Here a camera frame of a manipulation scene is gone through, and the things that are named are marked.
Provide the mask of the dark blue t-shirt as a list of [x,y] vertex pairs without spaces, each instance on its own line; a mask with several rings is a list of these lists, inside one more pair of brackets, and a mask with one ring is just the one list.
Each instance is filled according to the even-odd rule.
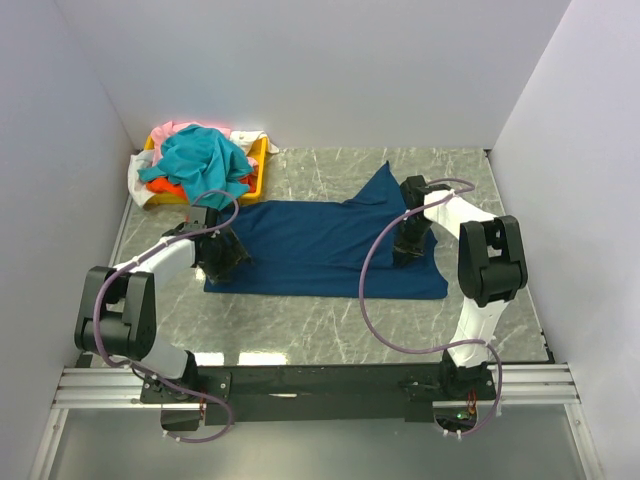
[[251,260],[228,283],[206,282],[207,293],[438,300],[448,294],[428,235],[424,256],[393,262],[394,238],[375,240],[406,210],[389,165],[381,166],[344,202],[270,200],[241,207],[231,227]]

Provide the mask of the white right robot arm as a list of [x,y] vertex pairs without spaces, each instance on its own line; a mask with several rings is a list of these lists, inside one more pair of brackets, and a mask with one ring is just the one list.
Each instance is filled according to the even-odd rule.
[[396,230],[393,261],[405,267],[426,256],[426,237],[437,224],[458,240],[458,284],[464,295],[453,344],[443,352],[439,387],[444,395],[460,399],[489,379],[489,342],[498,320],[516,293],[526,286],[528,271],[517,219],[481,210],[443,183],[429,184],[421,175],[400,184],[409,210],[427,208],[403,220]]

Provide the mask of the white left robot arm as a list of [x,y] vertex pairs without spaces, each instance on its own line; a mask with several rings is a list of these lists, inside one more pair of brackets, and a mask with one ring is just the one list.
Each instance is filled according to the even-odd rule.
[[212,283],[229,281],[232,271],[250,260],[230,226],[235,216],[192,206],[184,222],[143,253],[113,267],[90,269],[74,331],[76,347],[165,379],[164,389],[176,401],[193,399],[200,388],[195,356],[158,336],[156,293],[191,268]]

